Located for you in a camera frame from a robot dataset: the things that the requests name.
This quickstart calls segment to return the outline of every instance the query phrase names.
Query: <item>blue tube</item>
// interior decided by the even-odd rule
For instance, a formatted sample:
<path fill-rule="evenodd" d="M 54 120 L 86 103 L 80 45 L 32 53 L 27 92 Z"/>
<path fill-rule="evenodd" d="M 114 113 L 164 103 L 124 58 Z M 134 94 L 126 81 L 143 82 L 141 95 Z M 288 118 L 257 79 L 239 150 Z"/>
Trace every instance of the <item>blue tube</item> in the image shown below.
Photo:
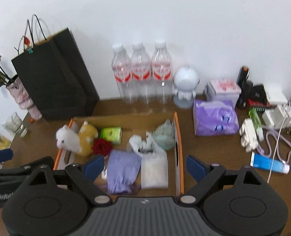
<path fill-rule="evenodd" d="M 252 157 L 250 159 L 250 165 L 253 168 L 259 168 L 264 170 L 270 170 L 272 163 L 272 159 L 266 158 L 264 156 L 261 156 L 259 154 L 255 154 L 252 152 Z M 274 160 L 272 165 L 272 171 L 279 172 L 283 174 L 288 174 L 290 171 L 290 166 L 288 164 L 285 164 L 279 160 Z"/>

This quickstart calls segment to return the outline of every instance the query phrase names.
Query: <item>screw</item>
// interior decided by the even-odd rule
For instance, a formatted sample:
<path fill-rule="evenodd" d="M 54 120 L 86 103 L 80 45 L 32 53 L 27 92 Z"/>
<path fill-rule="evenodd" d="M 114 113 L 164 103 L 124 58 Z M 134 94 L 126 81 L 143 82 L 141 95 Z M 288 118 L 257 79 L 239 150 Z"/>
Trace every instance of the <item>screw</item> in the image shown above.
<path fill-rule="evenodd" d="M 181 197 L 181 202 L 185 204 L 191 204 L 191 203 L 194 203 L 195 201 L 196 201 L 196 198 L 191 195 L 184 195 Z"/>
<path fill-rule="evenodd" d="M 99 195 L 94 198 L 94 201 L 98 204 L 105 204 L 110 201 L 110 198 L 107 195 Z"/>

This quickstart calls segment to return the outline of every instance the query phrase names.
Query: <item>black paper bag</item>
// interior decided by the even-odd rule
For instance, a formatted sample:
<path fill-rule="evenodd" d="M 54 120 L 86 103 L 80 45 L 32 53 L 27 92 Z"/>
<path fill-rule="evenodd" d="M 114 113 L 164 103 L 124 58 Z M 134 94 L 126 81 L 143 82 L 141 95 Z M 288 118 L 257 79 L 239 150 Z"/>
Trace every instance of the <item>black paper bag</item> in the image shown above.
<path fill-rule="evenodd" d="M 99 100 L 77 45 L 65 29 L 12 59 L 37 108 L 48 120 L 89 116 Z"/>

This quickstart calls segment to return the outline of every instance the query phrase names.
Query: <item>red rose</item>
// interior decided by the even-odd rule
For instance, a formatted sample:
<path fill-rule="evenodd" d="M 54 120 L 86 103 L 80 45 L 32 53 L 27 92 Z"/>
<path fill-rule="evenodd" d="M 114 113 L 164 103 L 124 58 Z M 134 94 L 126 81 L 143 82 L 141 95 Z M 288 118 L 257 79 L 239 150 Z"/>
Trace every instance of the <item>red rose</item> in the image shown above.
<path fill-rule="evenodd" d="M 92 147 L 93 154 L 101 154 L 104 157 L 110 154 L 110 151 L 113 149 L 110 141 L 99 138 L 94 140 L 94 145 Z"/>

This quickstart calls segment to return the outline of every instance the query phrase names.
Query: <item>white charger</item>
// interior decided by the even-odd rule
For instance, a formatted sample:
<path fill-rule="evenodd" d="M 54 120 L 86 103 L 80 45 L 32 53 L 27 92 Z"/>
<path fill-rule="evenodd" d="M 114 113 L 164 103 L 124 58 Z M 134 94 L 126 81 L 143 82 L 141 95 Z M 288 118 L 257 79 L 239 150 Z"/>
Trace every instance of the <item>white charger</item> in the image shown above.
<path fill-rule="evenodd" d="M 286 113 L 287 109 L 288 105 L 277 105 L 275 109 L 266 109 L 262 115 L 265 124 L 268 127 L 280 129 L 282 121 L 286 117 L 282 128 L 291 127 L 291 107 L 288 113 Z"/>

